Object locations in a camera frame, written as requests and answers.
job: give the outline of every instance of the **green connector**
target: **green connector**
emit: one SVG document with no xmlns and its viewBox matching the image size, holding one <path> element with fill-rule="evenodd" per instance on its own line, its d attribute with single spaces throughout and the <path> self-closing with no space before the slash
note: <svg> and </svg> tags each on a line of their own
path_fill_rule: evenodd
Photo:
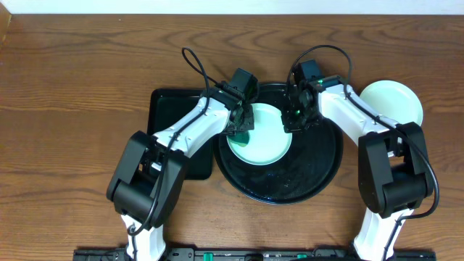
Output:
<svg viewBox="0 0 464 261">
<path fill-rule="evenodd" d="M 204 253 L 203 254 L 203 261 L 212 261 L 212 260 L 213 260 L 212 253 Z"/>
</svg>

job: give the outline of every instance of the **wire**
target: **wire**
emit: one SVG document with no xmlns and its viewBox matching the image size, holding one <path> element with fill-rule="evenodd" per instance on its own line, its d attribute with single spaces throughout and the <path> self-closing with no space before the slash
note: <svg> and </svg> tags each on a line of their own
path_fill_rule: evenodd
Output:
<svg viewBox="0 0 464 261">
<path fill-rule="evenodd" d="M 432 214 L 436 208 L 438 207 L 438 203 L 439 203 L 439 200 L 440 200 L 440 190 L 439 190 L 439 184 L 438 184 L 438 180 L 436 179 L 436 176 L 435 176 L 435 172 L 430 164 L 430 162 L 428 161 L 427 157 L 424 155 L 424 153 L 417 147 L 417 145 L 411 141 L 405 134 L 403 134 L 402 132 L 400 132 L 399 130 L 397 130 L 396 128 L 393 128 L 392 126 L 390 126 L 389 124 L 385 123 L 383 120 L 380 119 L 380 115 L 373 115 L 372 113 L 370 113 L 369 111 L 367 111 L 366 108 L 364 108 L 363 106 L 359 105 L 352 97 L 351 97 L 351 92 L 349 93 L 347 91 L 347 85 L 348 85 L 348 82 L 349 82 L 349 79 L 351 78 L 351 74 L 352 74 L 352 62 L 351 62 L 351 58 L 349 58 L 349 55 L 343 50 L 343 49 L 340 49 L 339 47 L 336 47 L 336 46 L 332 46 L 332 45 L 319 45 L 319 46 L 314 46 L 310 49 L 308 49 L 307 51 L 303 52 L 296 60 L 295 62 L 293 63 L 293 65 L 291 66 L 291 69 L 290 69 L 290 72 L 289 72 L 289 75 L 287 76 L 287 80 L 286 80 L 286 84 L 287 86 L 290 85 L 290 77 L 291 77 L 291 73 L 293 72 L 293 69 L 295 67 L 295 65 L 298 63 L 298 61 L 303 58 L 304 55 L 308 54 L 309 52 L 311 52 L 312 50 L 315 50 L 315 49 L 319 49 L 319 48 L 330 48 L 330 49 L 335 49 L 339 52 L 341 52 L 348 60 L 348 76 L 347 76 L 347 79 L 343 82 L 343 92 L 344 92 L 344 95 L 346 96 L 346 98 L 352 102 L 359 110 L 361 110 L 362 112 L 364 112 L 367 116 L 371 117 L 373 120 L 375 120 L 377 123 L 380 123 L 382 126 L 384 126 L 385 128 L 388 128 L 392 133 L 396 134 L 398 138 L 401 138 L 410 148 L 413 149 L 414 152 L 416 152 L 420 159 L 423 161 L 423 163 L 426 165 L 428 171 L 430 172 L 431 174 L 431 177 L 432 177 L 432 182 L 434 184 L 434 203 L 432 204 L 432 206 L 430 207 L 429 210 L 425 211 L 424 213 L 421 213 L 421 214 L 417 214 L 417 215 L 410 215 L 410 216 L 402 216 L 402 217 L 399 217 L 397 220 L 396 220 L 396 223 L 395 223 L 395 226 L 393 228 L 393 231 L 391 232 L 390 234 L 390 237 L 389 237 L 389 240 L 387 241 L 386 243 L 386 246 L 385 246 L 385 250 L 384 250 L 384 255 L 382 257 L 382 260 L 386 260 L 386 254 L 388 252 L 388 249 L 390 247 L 390 245 L 392 244 L 393 242 L 393 238 L 394 238 L 394 235 L 397 233 L 397 230 L 398 230 L 398 227 L 402 224 L 402 221 L 403 220 L 408 220 L 408 219 L 418 219 L 418 218 L 424 218 L 424 217 L 427 217 L 429 216 L 430 214 Z"/>
<path fill-rule="evenodd" d="M 167 159 L 169 158 L 169 153 L 170 153 L 170 150 L 174 144 L 174 141 L 177 139 L 177 137 L 179 137 L 179 135 L 182 133 L 182 131 L 184 131 L 187 127 L 190 126 L 190 124 L 192 124 L 195 120 L 197 120 L 198 118 L 200 118 L 206 111 L 207 111 L 207 108 L 210 104 L 210 82 L 208 81 L 209 78 L 208 78 L 208 75 L 206 74 L 206 71 L 204 70 L 203 68 L 203 64 L 200 62 L 200 60 L 198 59 L 198 57 L 196 56 L 195 52 L 190 49 L 189 47 L 183 47 L 182 48 L 182 56 L 183 58 L 187 61 L 187 63 L 192 66 L 196 71 L 198 71 L 195 66 L 192 65 L 192 63 L 189 61 L 189 59 L 187 58 L 187 56 L 185 55 L 185 51 L 188 51 L 193 57 L 194 59 L 196 60 L 196 63 L 198 64 L 198 66 L 200 67 L 200 70 L 201 70 L 201 74 L 203 75 L 204 77 L 204 84 L 206 85 L 206 104 L 204 106 L 204 108 L 202 109 L 202 111 L 195 117 L 193 117 L 191 120 L 189 120 L 186 124 L 184 124 L 182 127 L 179 128 L 178 131 L 174 132 L 173 133 L 173 137 L 170 139 L 169 141 L 169 144 L 167 145 L 167 148 L 166 148 L 166 153 L 165 153 L 165 156 L 163 157 L 163 161 L 162 161 L 162 165 L 161 165 L 161 170 L 160 170 L 160 174 L 159 174 L 159 177 L 158 177 L 158 185 L 157 185 L 157 190 L 156 192 L 154 193 L 154 198 L 153 198 L 153 202 L 152 202 L 152 205 L 150 207 L 150 210 L 149 210 L 149 213 L 148 215 L 146 216 L 146 219 L 145 221 L 141 224 L 141 226 L 135 230 L 135 231 L 131 231 L 129 228 L 128 228 L 128 235 L 129 236 L 137 236 L 140 234 L 140 232 L 142 232 L 143 229 L 145 229 L 150 220 L 152 219 L 153 217 L 153 214 L 154 214 L 154 210 L 157 208 L 157 205 L 158 205 L 158 199 L 160 197 L 160 192 L 161 192 L 161 186 L 162 186 L 162 181 L 165 177 L 165 169 L 166 169 L 166 166 L 167 166 Z"/>
<path fill-rule="evenodd" d="M 193 65 L 193 64 L 190 62 L 189 58 L 187 58 L 187 56 L 186 56 L 185 50 L 186 50 L 185 47 L 182 48 L 182 56 L 183 56 L 183 58 L 185 59 L 185 61 L 188 63 L 188 65 L 190 65 L 190 67 L 192 67 L 197 73 L 199 73 L 199 74 L 201 74 L 201 75 L 204 75 L 204 74 L 203 74 L 203 71 L 204 71 L 204 70 L 198 70 L 198 68 L 196 68 L 195 65 Z M 215 79 L 211 78 L 210 76 L 207 75 L 206 77 L 208 78 L 208 80 L 211 80 L 213 83 L 218 84 L 218 82 L 217 82 Z"/>
<path fill-rule="evenodd" d="M 136 226 L 135 225 L 131 225 L 129 227 L 129 229 L 131 231 L 134 231 L 136 229 Z M 132 240 L 132 248 L 133 248 L 133 251 L 132 251 L 132 255 L 133 255 L 133 261 L 137 261 L 137 243 L 136 243 L 136 237 L 135 236 L 131 236 L 131 240 Z"/>
</svg>

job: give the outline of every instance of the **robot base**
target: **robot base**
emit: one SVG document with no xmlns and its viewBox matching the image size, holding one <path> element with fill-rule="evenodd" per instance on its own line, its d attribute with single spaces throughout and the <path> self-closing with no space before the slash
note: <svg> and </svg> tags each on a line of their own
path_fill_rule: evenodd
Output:
<svg viewBox="0 0 464 261">
<path fill-rule="evenodd" d="M 126 249 L 75 250 L 72 261 L 131 261 Z M 346 249 L 324 246 L 313 251 L 228 251 L 193 250 L 190 248 L 167 249 L 161 260 L 165 261 L 353 261 L 361 260 Z M 389 260 L 396 261 L 436 261 L 435 252 L 395 251 Z"/>
</svg>

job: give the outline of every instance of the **white wall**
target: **white wall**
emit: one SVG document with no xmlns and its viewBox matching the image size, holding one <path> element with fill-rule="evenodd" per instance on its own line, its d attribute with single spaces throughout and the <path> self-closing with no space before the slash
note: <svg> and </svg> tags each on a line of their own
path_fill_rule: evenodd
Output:
<svg viewBox="0 0 464 261">
<path fill-rule="evenodd" d="M 12 14 L 464 15 L 464 0 L 0 0 Z"/>
</svg>

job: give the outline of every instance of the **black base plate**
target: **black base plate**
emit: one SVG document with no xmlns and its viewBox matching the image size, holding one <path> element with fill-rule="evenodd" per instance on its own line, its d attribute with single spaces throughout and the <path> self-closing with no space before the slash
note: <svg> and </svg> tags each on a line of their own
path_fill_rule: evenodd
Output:
<svg viewBox="0 0 464 261">
<path fill-rule="evenodd" d="M 284 83 L 261 85 L 257 103 L 283 110 Z M 339 169 L 343 152 L 341 130 L 330 120 L 301 133 L 293 133 L 287 153 L 269 165 L 251 165 L 231 151 L 227 137 L 214 142 L 216 162 L 228 181 L 245 195 L 270 204 L 292 204 L 324 189 Z"/>
<path fill-rule="evenodd" d="M 229 251 L 229 250 L 193 250 L 190 248 L 168 249 L 163 261 L 353 261 L 361 260 L 354 254 L 340 248 L 325 246 L 313 251 Z M 393 261 L 436 261 L 435 252 L 395 251 Z M 125 249 L 113 250 L 75 250 L 72 261 L 131 261 Z"/>
</svg>

